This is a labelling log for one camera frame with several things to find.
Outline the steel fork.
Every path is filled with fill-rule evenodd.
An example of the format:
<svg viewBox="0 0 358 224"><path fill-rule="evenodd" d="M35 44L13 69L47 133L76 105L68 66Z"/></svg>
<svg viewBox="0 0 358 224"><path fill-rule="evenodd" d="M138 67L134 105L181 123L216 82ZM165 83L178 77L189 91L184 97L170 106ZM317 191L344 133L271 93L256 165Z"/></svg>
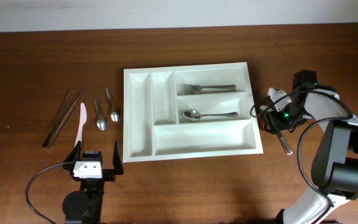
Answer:
<svg viewBox="0 0 358 224"><path fill-rule="evenodd" d="M183 90L190 91L201 91L203 89L224 89L224 90L235 90L236 85L190 85L190 84L181 84Z"/></svg>
<svg viewBox="0 0 358 224"><path fill-rule="evenodd" d="M202 91L202 90L182 90L177 92L178 96L184 95L203 95L203 94L213 94L213 93L232 93L236 90L213 90L213 91Z"/></svg>

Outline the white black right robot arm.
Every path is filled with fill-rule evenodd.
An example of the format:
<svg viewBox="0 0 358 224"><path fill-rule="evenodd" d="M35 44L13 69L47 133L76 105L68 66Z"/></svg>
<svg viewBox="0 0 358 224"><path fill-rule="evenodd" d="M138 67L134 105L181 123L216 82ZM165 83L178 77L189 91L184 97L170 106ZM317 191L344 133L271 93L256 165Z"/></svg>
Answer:
<svg viewBox="0 0 358 224"><path fill-rule="evenodd" d="M298 169L308 189L289 208L282 209L276 223L321 223L336 208L358 199L358 117L341 101L337 90L320 85L317 74L301 70L293 75L293 91L270 88L270 105L260 106L264 130L280 135L293 132L309 119L296 150ZM308 132L320 126L324 136L305 175L301 150Z"/></svg>

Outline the large steel spoon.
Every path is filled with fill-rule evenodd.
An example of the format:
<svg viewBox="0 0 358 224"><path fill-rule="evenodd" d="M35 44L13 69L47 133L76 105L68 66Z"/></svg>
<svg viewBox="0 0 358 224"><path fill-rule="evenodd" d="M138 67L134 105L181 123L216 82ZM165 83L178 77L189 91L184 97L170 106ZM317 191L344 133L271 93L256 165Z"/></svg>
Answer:
<svg viewBox="0 0 358 224"><path fill-rule="evenodd" d="M265 109L267 109L268 106L267 105L261 105L260 106L260 110L261 111L264 111ZM285 152L287 153L287 155L292 155L293 154L293 151L290 147L290 145L288 144L288 142L286 141L286 139L284 138L284 136L282 135L282 133L280 131L277 132L277 137L278 139L280 140Z"/></svg>
<svg viewBox="0 0 358 224"><path fill-rule="evenodd" d="M185 110L182 113L182 117L188 121L194 121L194 122L198 122L200 121L201 118L206 117L206 116L210 116L210 117L237 117L238 113L237 112L231 112L231 113L219 113L219 114L201 114L199 111L197 110Z"/></svg>

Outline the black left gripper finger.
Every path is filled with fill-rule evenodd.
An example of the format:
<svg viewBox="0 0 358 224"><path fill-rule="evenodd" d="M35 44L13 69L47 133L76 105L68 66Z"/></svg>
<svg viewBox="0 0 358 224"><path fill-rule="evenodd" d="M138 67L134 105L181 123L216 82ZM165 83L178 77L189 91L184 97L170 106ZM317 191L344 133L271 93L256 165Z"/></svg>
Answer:
<svg viewBox="0 0 358 224"><path fill-rule="evenodd" d="M118 150L118 141L115 141L113 150L113 172L115 175L123 175L124 167Z"/></svg>
<svg viewBox="0 0 358 224"><path fill-rule="evenodd" d="M64 162L75 162L80 159L80 151L82 150L82 142L77 141L75 143L74 149L72 152L66 157Z"/></svg>

